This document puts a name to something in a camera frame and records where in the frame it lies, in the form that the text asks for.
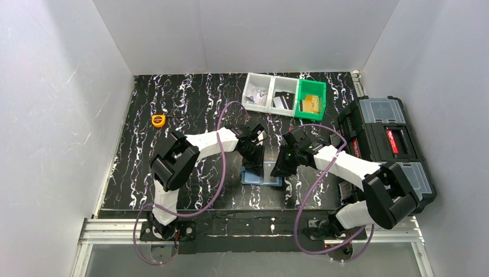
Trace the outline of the blue card holder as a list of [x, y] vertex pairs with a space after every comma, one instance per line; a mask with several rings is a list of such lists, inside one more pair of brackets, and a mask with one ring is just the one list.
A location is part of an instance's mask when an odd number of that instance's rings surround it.
[[258, 186], [271, 186], [281, 187], [283, 185], [283, 179], [281, 177], [272, 177], [270, 174], [275, 166], [276, 162], [264, 162], [264, 175], [258, 176], [245, 167], [240, 168], [241, 183], [244, 185], [258, 185]]

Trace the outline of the grey credit card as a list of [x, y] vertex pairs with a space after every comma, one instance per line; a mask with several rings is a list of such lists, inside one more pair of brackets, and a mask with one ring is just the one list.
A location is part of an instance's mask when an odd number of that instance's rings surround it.
[[283, 109], [283, 110], [289, 110], [289, 105], [287, 103], [287, 99], [285, 96], [276, 96], [272, 98], [273, 102], [273, 107]]

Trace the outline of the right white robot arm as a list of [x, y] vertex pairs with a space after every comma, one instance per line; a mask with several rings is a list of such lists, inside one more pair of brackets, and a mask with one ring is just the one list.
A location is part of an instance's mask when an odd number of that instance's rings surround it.
[[273, 177], [289, 177], [299, 166], [307, 166], [332, 173], [363, 194], [361, 200], [346, 204], [329, 215], [335, 231], [357, 226], [377, 224], [392, 229], [411, 214], [420, 203], [414, 188], [400, 165], [370, 162], [339, 151], [320, 138], [312, 138], [300, 128], [283, 135], [285, 144], [280, 147]]

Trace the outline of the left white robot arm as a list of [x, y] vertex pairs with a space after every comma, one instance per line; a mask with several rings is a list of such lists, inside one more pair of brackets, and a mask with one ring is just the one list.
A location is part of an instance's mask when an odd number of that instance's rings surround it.
[[155, 183], [154, 204], [169, 212], [156, 207], [152, 211], [153, 219], [165, 227], [177, 219], [178, 193], [190, 178], [195, 164], [203, 158], [219, 154], [222, 149], [225, 153], [238, 152], [246, 170], [264, 176], [264, 146], [261, 140], [267, 136], [261, 124], [254, 128], [245, 125], [223, 127], [195, 135], [171, 132], [151, 160]]

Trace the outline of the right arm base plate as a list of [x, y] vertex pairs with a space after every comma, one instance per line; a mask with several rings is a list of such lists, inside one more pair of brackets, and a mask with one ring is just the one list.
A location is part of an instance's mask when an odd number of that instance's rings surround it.
[[309, 237], [312, 241], [324, 241], [328, 239], [339, 239], [346, 241], [350, 238], [352, 240], [343, 245], [342, 247], [327, 253], [330, 260], [346, 263], [357, 259], [362, 255], [368, 244], [365, 244], [362, 249], [357, 253], [353, 253], [352, 241], [354, 239], [366, 239], [366, 232], [362, 227], [354, 227], [352, 229], [340, 230], [336, 228], [333, 224], [330, 224], [327, 219], [325, 220], [309, 220], [307, 222], [307, 227], [303, 229], [303, 234]]

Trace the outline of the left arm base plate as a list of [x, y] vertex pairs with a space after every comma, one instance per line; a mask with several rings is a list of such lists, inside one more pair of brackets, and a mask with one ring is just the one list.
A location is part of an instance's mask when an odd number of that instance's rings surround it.
[[194, 221], [175, 220], [168, 226], [158, 222], [143, 222], [138, 233], [139, 240], [144, 242], [156, 241], [194, 241], [197, 226]]

